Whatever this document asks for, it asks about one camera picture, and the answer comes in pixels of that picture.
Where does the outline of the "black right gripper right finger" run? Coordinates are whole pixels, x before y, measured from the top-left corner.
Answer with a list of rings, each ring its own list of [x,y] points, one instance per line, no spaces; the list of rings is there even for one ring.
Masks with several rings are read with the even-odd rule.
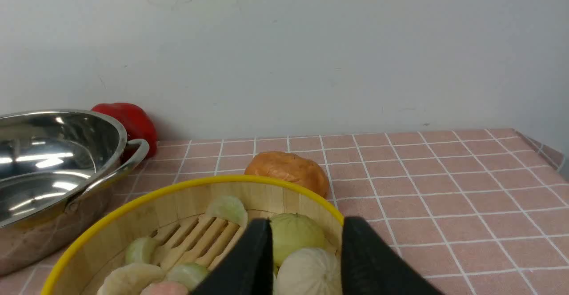
[[[442,295],[359,216],[344,219],[341,248],[344,295]]]

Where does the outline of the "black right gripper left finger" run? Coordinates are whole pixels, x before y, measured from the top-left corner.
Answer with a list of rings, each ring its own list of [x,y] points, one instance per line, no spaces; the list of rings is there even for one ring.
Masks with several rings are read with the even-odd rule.
[[[272,295],[272,228],[268,219],[254,219],[233,249],[191,291],[192,295]]]

